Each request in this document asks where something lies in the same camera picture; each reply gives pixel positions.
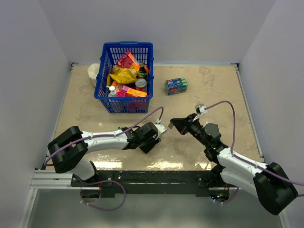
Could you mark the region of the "grey battery cover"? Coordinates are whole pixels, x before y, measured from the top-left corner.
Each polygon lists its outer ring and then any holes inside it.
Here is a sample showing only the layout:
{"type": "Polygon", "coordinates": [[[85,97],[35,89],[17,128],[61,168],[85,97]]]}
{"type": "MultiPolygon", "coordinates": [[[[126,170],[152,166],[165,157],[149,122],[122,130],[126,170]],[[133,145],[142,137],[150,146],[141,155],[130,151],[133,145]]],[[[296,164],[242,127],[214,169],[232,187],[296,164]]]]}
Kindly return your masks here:
{"type": "Polygon", "coordinates": [[[174,124],[173,124],[172,122],[170,122],[170,123],[168,124],[168,128],[170,128],[170,129],[172,129],[173,126],[174,126],[174,124]]]}

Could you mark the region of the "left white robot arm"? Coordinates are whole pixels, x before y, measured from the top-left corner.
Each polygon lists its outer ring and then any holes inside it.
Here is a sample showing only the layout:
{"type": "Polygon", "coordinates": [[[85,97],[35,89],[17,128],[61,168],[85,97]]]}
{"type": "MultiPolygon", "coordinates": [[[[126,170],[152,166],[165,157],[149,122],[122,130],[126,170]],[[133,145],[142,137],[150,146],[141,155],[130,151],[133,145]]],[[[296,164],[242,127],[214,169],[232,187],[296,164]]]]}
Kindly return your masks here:
{"type": "Polygon", "coordinates": [[[167,128],[161,123],[152,122],[107,133],[90,133],[72,126],[51,141],[47,149],[56,173],[71,172],[87,186],[94,186],[101,178],[94,163],[84,159],[85,154],[137,148],[148,153],[161,141],[166,131],[167,128]]]}

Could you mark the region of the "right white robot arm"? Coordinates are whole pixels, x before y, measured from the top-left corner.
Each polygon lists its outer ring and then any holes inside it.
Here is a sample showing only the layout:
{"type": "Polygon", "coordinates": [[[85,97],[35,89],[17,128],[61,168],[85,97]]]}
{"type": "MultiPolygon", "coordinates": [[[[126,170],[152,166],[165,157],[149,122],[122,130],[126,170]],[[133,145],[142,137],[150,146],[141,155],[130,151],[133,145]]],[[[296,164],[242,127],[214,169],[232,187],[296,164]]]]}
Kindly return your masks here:
{"type": "Polygon", "coordinates": [[[200,124],[195,114],[172,118],[170,128],[181,135],[191,134],[203,146],[207,159],[216,166],[212,169],[212,182],[221,187],[234,185],[257,197],[260,204],[273,215],[278,215],[299,194],[282,167],[273,162],[266,164],[234,152],[221,141],[217,124],[200,124]]]}

